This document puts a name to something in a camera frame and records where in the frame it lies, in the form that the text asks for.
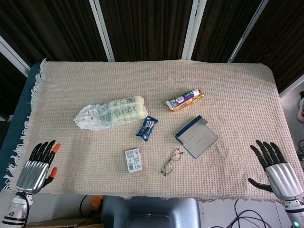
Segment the plastic bag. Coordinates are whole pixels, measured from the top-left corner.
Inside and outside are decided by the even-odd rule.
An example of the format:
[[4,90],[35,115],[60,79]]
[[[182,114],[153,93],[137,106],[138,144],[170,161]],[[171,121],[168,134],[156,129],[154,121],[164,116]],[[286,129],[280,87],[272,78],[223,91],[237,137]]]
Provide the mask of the plastic bag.
[[114,100],[103,105],[90,104],[75,117],[81,129],[102,131],[143,120],[148,115],[141,96]]

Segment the cardboard box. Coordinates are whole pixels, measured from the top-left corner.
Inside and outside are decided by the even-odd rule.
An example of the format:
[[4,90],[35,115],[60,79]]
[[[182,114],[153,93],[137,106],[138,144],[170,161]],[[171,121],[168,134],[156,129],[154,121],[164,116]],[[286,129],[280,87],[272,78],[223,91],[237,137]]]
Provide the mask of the cardboard box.
[[54,219],[43,222],[34,222],[27,225],[27,228],[104,228],[99,218],[73,218]]

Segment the barcode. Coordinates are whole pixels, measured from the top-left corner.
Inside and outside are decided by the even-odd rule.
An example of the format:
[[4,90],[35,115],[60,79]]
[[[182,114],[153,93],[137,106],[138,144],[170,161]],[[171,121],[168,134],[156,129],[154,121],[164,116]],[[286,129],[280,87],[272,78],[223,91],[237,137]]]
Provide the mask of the barcode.
[[127,98],[127,103],[133,103],[135,102],[135,98],[131,97],[131,98]]
[[133,163],[129,163],[129,170],[133,170]]

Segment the orange fingertip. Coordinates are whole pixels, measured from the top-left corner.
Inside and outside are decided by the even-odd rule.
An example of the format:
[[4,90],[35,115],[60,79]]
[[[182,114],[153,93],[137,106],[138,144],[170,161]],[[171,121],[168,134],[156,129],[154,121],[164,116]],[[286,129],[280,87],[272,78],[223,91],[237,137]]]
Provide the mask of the orange fingertip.
[[52,151],[54,151],[55,153],[57,153],[57,151],[59,150],[60,147],[61,147],[61,144],[58,143],[58,144],[52,149]]
[[54,167],[54,168],[52,169],[52,172],[51,172],[51,174],[49,175],[49,177],[55,179],[56,174],[57,174],[57,167]]

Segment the orange object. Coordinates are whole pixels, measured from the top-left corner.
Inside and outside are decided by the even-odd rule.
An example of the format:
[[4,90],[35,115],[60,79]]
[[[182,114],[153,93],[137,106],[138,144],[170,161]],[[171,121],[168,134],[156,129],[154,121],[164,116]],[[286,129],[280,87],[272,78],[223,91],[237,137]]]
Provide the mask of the orange object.
[[55,179],[56,174],[57,174],[57,167],[54,167],[54,168],[52,169],[52,172],[51,172],[51,174],[49,175],[49,177]]
[[59,150],[60,147],[61,147],[61,144],[58,143],[58,144],[52,149],[52,151],[55,152],[55,153],[57,153],[57,151]]
[[101,207],[101,205],[104,201],[104,198],[105,198],[105,196],[94,195],[89,204],[89,208],[91,208],[92,210],[98,210]]

